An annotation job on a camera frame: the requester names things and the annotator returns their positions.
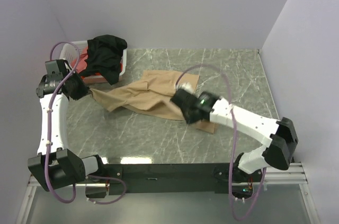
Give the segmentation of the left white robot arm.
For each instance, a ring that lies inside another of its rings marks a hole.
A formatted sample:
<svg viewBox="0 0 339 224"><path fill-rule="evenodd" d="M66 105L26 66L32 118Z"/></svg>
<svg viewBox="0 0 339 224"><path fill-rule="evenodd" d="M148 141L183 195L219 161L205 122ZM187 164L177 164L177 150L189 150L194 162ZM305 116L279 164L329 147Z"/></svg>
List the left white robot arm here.
<svg viewBox="0 0 339 224"><path fill-rule="evenodd" d="M64 59L47 61L47 73L36 89L42 110L41 139L37 156L28 169L45 191L85 181L104 180L106 170L99 155L80 158L68 148L67 110L70 100L89 94L78 73Z"/></svg>

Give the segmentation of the beige t-shirt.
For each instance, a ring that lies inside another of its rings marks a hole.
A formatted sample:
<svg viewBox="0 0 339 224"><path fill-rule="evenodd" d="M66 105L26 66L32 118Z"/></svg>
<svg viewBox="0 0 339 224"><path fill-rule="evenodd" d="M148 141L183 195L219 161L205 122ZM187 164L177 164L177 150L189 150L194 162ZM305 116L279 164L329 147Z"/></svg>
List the beige t-shirt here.
<svg viewBox="0 0 339 224"><path fill-rule="evenodd" d="M138 81L108 92L91 88L91 96L109 112L123 107L140 114L183 121L181 110L170 101L181 74L180 71L144 70Z"/></svg>

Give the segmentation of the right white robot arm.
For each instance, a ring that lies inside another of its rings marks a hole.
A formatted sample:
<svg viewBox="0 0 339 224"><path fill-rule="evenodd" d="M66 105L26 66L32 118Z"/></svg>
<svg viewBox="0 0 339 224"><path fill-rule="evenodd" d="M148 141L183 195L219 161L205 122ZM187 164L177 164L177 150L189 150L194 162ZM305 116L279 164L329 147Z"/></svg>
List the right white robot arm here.
<svg viewBox="0 0 339 224"><path fill-rule="evenodd" d="M232 161L234 183L247 182L253 175L272 167L281 171L289 169L298 138L293 122L266 118L230 104L224 97L209 92L199 96L183 88L175 91L170 101L182 112L188 124L206 120L235 129L257 140L260 147L237 156Z"/></svg>

